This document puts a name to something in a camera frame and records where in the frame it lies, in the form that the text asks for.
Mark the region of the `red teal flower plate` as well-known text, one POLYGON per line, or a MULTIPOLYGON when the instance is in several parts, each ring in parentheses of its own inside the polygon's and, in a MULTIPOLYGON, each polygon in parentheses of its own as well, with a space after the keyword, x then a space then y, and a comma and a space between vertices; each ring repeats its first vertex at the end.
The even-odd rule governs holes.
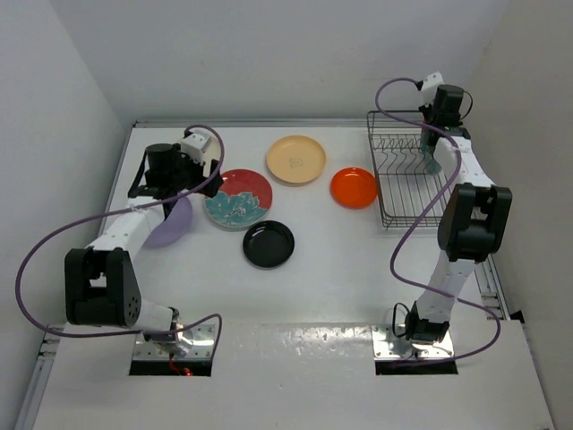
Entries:
POLYGON ((212 221, 224 228, 247 228, 265 218, 273 191, 268 179, 249 169, 228 170, 223 185, 204 207, 212 221))

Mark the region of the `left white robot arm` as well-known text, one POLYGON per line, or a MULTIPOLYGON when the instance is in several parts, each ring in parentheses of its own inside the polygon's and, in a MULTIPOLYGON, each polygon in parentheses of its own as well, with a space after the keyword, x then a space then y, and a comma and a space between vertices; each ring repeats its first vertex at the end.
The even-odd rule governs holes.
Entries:
POLYGON ((152 232, 170 219, 184 192, 214 196, 223 180, 212 138, 193 133, 174 144, 148 146, 127 193, 127 212, 96 240, 64 258, 69 323, 141 331, 171 357, 192 347, 178 311, 142 298, 133 260, 152 232))

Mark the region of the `lavender plastic plate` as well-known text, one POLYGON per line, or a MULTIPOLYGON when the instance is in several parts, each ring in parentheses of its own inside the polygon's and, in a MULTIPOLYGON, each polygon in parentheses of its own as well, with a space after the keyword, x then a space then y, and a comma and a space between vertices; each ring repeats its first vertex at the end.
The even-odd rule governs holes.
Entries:
POLYGON ((167 219, 153 229, 143 246, 160 248, 172 245, 190 231, 192 220, 192 202, 184 197, 177 201, 167 219))

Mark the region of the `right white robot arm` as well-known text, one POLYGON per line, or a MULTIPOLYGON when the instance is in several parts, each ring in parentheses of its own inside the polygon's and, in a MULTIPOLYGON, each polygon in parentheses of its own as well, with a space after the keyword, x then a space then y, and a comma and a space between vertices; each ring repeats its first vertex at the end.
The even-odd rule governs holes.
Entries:
POLYGON ((438 227, 440 255, 429 286, 405 320, 405 338, 417 344, 443 341, 453 306, 476 266, 496 253, 509 217, 512 193, 485 174, 462 125, 460 108, 465 91, 449 84, 435 88, 422 107, 423 143, 442 171, 453 180, 449 201, 438 227))

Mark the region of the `peach beige plate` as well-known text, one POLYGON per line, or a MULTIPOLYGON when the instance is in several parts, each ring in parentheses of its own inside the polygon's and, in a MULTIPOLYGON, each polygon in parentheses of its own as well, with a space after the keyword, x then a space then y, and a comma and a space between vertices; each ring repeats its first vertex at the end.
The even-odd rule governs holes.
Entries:
POLYGON ((285 183, 303 185, 323 172, 327 154, 320 143, 304 135, 289 135, 274 142, 267 151, 269 172, 285 183))

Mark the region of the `black plate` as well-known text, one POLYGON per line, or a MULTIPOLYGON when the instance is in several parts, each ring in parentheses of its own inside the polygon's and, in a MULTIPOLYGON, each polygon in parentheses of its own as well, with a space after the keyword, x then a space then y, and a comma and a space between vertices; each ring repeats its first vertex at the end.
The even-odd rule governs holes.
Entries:
POLYGON ((295 237, 283 223, 261 221, 247 230, 243 239, 246 259, 256 267, 273 269, 285 263, 295 250, 295 237))

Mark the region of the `orange plate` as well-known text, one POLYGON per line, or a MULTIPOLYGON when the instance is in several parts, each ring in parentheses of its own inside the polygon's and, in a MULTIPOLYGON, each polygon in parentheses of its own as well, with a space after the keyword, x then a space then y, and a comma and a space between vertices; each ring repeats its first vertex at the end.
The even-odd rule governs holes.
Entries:
POLYGON ((363 168, 343 168, 330 181, 330 193, 336 203, 349 209, 364 209, 377 198, 377 182, 363 168))

